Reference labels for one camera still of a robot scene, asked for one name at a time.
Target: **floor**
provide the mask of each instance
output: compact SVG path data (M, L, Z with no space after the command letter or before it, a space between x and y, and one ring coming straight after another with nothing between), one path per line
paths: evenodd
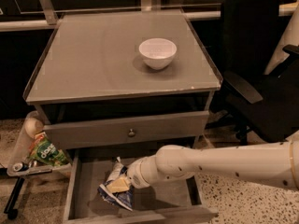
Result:
M7 167L9 157L21 129L22 119L0 120L0 164ZM226 147L237 145L233 126L206 130L199 147ZM255 133L249 134L251 144L261 144ZM208 207L216 207L219 215L211 220L216 223L286 223L299 224L299 192L276 189L230 178L198 175L202 201ZM4 210L16 179L0 175L0 209ZM8 220L1 211L0 223L62 223L67 178L26 180L16 203L19 214Z

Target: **bowl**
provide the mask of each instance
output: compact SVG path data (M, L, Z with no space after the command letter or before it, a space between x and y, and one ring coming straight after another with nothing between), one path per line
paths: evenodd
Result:
M139 52L146 65L154 70L161 70L172 62L177 53L177 46L167 39L152 38L140 44Z

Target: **drawer knob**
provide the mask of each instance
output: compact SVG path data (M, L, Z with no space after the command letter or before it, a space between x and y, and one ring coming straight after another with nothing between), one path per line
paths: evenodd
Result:
M136 135L135 131L133 129L130 129L129 133L128 133L128 136L130 138L134 137Z

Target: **office chair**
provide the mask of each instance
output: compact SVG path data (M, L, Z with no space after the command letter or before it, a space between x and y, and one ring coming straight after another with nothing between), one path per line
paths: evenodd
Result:
M210 109L233 116L241 145L251 130L274 143L299 129L299 48L286 46L289 58L263 75L277 45L278 10L279 0L225 0L221 6L224 80Z

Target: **white robotic arm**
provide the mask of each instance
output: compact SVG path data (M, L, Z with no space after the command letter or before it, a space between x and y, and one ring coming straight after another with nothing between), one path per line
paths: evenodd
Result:
M157 182L187 179L194 173L298 190L299 142L212 149L165 146L156 155L133 162L127 175L135 188L142 189Z

